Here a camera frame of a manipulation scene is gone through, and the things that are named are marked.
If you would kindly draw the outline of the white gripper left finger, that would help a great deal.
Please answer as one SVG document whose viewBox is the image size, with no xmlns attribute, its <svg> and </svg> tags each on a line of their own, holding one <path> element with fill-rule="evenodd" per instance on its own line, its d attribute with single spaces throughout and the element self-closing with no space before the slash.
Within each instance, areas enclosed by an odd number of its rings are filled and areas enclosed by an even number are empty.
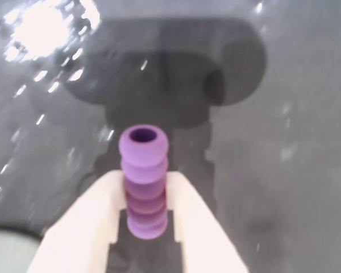
<svg viewBox="0 0 341 273">
<path fill-rule="evenodd" d="M 47 230 L 28 272 L 106 272 L 125 207 L 123 173 L 110 171 Z"/>
</svg>

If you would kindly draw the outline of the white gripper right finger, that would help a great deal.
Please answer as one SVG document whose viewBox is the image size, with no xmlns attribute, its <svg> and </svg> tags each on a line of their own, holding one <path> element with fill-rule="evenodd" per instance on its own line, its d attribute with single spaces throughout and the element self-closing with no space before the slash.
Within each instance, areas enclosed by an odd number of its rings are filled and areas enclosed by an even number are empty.
<svg viewBox="0 0 341 273">
<path fill-rule="evenodd" d="M 248 272 L 234 244 L 191 182 L 167 173 L 167 206 L 174 240 L 181 244 L 183 272 Z"/>
</svg>

